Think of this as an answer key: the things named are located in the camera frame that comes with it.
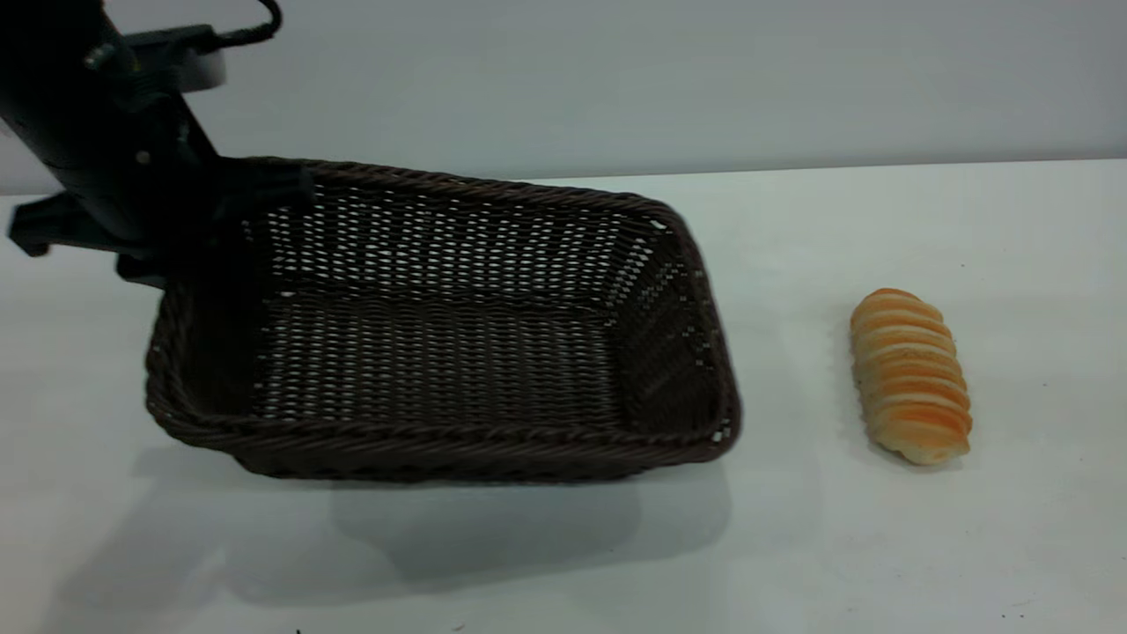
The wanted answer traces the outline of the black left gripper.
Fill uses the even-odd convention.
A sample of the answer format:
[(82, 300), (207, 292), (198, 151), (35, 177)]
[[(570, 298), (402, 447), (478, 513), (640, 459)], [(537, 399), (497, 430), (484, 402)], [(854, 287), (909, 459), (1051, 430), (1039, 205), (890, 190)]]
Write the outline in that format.
[(123, 282), (174, 293), (252, 296), (256, 245), (229, 229), (258, 209), (313, 203), (298, 166), (218, 155), (180, 96), (115, 88), (7, 92), (7, 120), (62, 191), (14, 211), (26, 255), (53, 245), (117, 253)]

